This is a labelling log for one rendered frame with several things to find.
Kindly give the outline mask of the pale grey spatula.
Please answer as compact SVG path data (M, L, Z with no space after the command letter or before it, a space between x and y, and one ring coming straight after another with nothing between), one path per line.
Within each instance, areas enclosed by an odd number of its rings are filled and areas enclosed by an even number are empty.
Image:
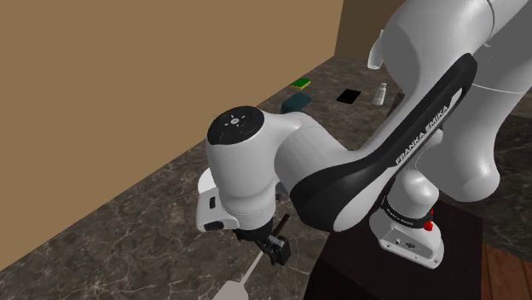
M249 300L249 294L246 291L245 283L248 281L255 267L261 260L263 253L260 252L254 259L251 266L246 270L240 281L228 280L224 283L218 293L212 300Z

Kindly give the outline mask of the dark robot stand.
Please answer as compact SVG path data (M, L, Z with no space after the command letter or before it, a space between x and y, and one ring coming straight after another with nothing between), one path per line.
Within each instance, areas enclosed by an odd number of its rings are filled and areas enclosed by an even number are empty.
M328 236L304 300L481 300L483 219L438 201L444 256L435 269L381 248L368 219Z

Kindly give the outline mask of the teal folded cloth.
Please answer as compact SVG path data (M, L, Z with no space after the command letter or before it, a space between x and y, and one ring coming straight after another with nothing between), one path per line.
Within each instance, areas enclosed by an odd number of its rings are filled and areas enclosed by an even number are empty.
M312 102L310 96L302 92L297 92L282 102L280 113L304 112L304 108Z

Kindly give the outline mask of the black phone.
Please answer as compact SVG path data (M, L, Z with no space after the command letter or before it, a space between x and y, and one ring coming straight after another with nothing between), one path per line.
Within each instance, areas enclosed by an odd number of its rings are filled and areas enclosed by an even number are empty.
M361 91L355 89L345 89L336 99L338 102L345 104L353 104L355 100L360 96Z

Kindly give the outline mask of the white salt shaker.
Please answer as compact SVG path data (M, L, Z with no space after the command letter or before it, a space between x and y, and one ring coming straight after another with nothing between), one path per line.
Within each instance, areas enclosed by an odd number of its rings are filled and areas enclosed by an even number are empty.
M375 91L373 97L373 104L376 106L382 106L385 101L385 95L387 90L387 83L381 83Z

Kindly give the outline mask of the white jug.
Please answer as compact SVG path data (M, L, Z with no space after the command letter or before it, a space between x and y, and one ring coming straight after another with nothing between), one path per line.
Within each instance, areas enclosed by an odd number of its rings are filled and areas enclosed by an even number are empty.
M382 37L384 30L381 29L378 38L373 43L367 58L367 68L372 70L378 70L384 63L383 50L382 50Z

